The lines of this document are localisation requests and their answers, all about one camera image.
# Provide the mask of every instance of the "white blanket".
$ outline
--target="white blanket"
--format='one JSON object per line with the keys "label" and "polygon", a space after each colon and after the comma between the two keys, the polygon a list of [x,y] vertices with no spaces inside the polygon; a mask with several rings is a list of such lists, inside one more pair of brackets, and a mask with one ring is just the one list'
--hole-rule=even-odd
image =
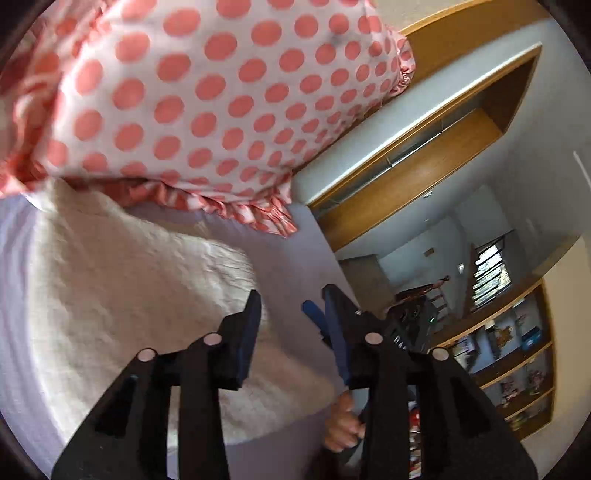
{"label": "white blanket", "polygon": [[[64,441],[140,349],[186,348],[241,311],[256,288],[243,252],[202,238],[198,227],[186,230],[137,219],[59,180],[49,190],[31,252],[28,330]],[[226,443],[278,430],[333,396],[328,380],[281,350],[263,308],[249,378],[238,392],[220,392]],[[170,448],[177,409],[173,397]]]}

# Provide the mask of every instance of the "window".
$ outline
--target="window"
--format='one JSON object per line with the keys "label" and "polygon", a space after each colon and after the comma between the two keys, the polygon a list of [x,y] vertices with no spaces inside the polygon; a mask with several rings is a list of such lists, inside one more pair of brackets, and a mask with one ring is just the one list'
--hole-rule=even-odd
{"label": "window", "polygon": [[473,310],[494,299],[511,284],[507,268],[501,257],[497,243],[485,248],[476,261],[472,300]]}

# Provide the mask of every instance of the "pillowcase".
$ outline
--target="pillowcase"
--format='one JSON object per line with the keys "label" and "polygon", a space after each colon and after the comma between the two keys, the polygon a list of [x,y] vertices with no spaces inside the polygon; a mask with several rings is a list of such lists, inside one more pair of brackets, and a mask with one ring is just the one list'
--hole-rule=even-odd
{"label": "pillowcase", "polygon": [[292,170],[413,71],[372,0],[66,0],[18,86],[0,194],[63,177],[287,236]]}

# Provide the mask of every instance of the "figurine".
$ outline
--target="figurine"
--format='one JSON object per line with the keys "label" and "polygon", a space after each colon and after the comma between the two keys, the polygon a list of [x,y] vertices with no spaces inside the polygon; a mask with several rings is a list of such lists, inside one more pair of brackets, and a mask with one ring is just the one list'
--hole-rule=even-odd
{"label": "figurine", "polygon": [[506,408],[509,406],[509,402],[519,395],[519,390],[515,388],[513,377],[509,376],[504,382],[501,382],[501,393],[501,405],[503,405],[503,408]]}
{"label": "figurine", "polygon": [[545,375],[539,370],[531,370],[527,372],[527,387],[530,395],[539,395],[542,392],[542,382]]}

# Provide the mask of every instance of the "bed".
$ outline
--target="bed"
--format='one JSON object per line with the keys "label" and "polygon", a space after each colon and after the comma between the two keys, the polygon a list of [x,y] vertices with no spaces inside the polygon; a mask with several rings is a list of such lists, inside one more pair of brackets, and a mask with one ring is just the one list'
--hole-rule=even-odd
{"label": "bed", "polygon": [[[327,283],[352,293],[308,208],[295,204],[290,211],[300,231],[284,239],[203,212],[179,212],[147,203],[129,210],[147,220],[181,224],[201,221],[214,238],[244,250],[255,267],[269,312],[278,319],[275,328],[283,347],[342,388],[332,353],[301,313],[300,304],[306,299],[321,301],[321,289]],[[27,325],[23,322],[28,247],[36,213],[24,197],[0,201],[0,264],[4,266],[0,271],[0,411],[27,455],[49,475],[63,443],[35,381],[27,350]],[[282,273],[286,270],[290,272],[287,279]],[[320,447],[326,414],[321,411],[279,432],[229,447],[232,478],[302,478]],[[168,471],[176,476],[174,455],[169,458]]]}

